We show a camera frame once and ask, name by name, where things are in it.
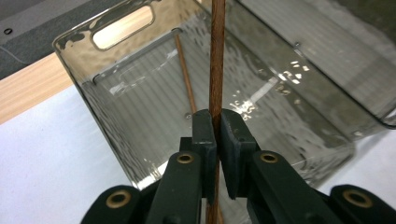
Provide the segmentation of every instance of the wooden board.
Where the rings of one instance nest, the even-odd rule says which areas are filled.
[[[0,80],[0,124],[72,84],[55,53]]]

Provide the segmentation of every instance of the plastic bin handle cutout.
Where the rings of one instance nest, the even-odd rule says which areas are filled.
[[[109,49],[148,27],[153,21],[154,16],[151,7],[144,6],[96,32],[92,39],[99,49]]]

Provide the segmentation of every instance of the wooden dowel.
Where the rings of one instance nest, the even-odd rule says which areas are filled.
[[[210,43],[209,112],[212,116],[216,141],[220,142],[222,80],[224,54],[225,0],[212,0],[212,32]],[[216,162],[215,200],[206,205],[206,223],[216,224],[219,212],[219,156]]]
[[[197,106],[195,105],[194,93],[192,92],[189,72],[187,71],[186,61],[184,60],[183,48],[181,47],[180,38],[178,37],[178,35],[175,35],[175,42],[178,58],[180,59],[181,71],[183,72],[184,83],[186,84],[187,94],[189,95],[191,113],[194,114],[197,111]]]

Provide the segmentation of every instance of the wooden stick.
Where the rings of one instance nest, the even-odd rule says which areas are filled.
[[[224,54],[225,0],[212,0],[212,36],[210,44],[209,112],[216,141],[220,142],[222,80]],[[219,156],[216,161],[215,200],[206,205],[206,223],[216,224],[219,209]]]
[[[184,83],[186,84],[187,94],[189,95],[191,113],[194,114],[197,111],[197,106],[195,105],[194,93],[192,92],[189,72],[187,71],[186,61],[184,60],[183,48],[181,47],[181,43],[180,43],[180,39],[178,38],[178,35],[175,35],[175,42],[178,52],[178,58],[180,59],[181,71],[183,72]]]

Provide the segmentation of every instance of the black clamp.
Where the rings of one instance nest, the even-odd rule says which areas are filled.
[[[365,189],[311,189],[281,155],[260,150],[239,114],[223,109],[220,131],[217,143],[209,112],[196,112],[160,183],[108,189],[82,223],[200,223],[201,199],[214,198],[217,149],[229,196],[247,198],[253,223],[396,223],[395,210]]]

